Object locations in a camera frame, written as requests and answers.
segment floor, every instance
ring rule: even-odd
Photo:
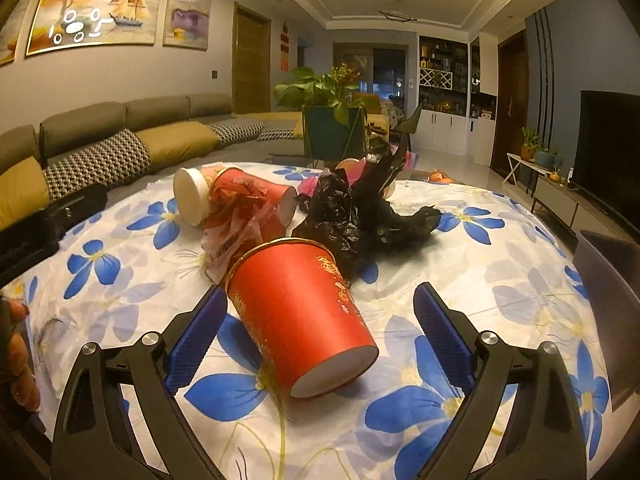
[[[442,170],[451,178],[464,182],[468,186],[481,187],[517,200],[520,204],[531,209],[533,202],[530,194],[526,193],[526,186],[514,186],[503,183],[503,177],[495,173],[491,168],[476,164],[466,155],[436,152],[434,150],[417,150],[418,162],[415,167],[419,171]],[[537,205],[534,214],[554,234],[560,248],[565,254],[573,256],[575,253],[576,239],[572,232],[562,225],[542,205]]]

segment tv stand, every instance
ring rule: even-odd
[[[565,184],[541,177],[533,194],[532,213],[537,203],[551,211],[575,234],[580,231],[592,231],[618,240],[635,241],[611,215],[588,198],[569,190]]]

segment gold rim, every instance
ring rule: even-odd
[[[261,251],[262,249],[265,249],[267,247],[271,247],[271,246],[274,246],[274,245],[293,244],[293,243],[300,243],[300,242],[303,243],[303,244],[316,246],[316,247],[322,249],[323,251],[326,251],[329,254],[329,256],[331,256],[332,260],[334,261],[334,265],[335,265],[335,257],[334,257],[334,255],[332,254],[332,252],[327,247],[322,245],[320,242],[316,242],[315,240],[309,240],[308,238],[297,238],[297,237],[276,238],[275,240],[272,240],[271,242],[265,242],[263,244],[255,246],[253,249],[249,249],[247,252],[245,252],[242,256],[240,256],[238,258],[238,260],[231,266],[231,269],[229,269],[229,272],[225,276],[225,281],[224,281],[224,286],[223,286],[223,288],[225,289],[225,292],[228,294],[229,284],[231,283],[231,280],[233,279],[234,275],[236,274],[236,271],[238,270],[238,267],[240,267],[240,265],[245,260],[247,260],[250,256],[252,256],[253,254],[257,253],[258,251]]]

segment painting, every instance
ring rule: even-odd
[[[164,44],[206,50],[211,0],[168,0]]]
[[[40,0],[27,56],[96,44],[154,44],[160,0]]]
[[[18,35],[29,1],[20,0],[0,30],[0,66],[11,63],[15,59],[15,47],[18,45]]]

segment human hand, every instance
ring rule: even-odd
[[[29,309],[19,301],[6,300],[5,298],[1,298],[0,301],[5,301],[9,304],[11,324],[14,326],[29,315]],[[9,383],[15,402],[28,412],[35,412],[40,406],[40,392],[29,368],[27,347],[22,336],[15,330],[9,341],[6,355],[9,370],[0,370],[0,384]]]

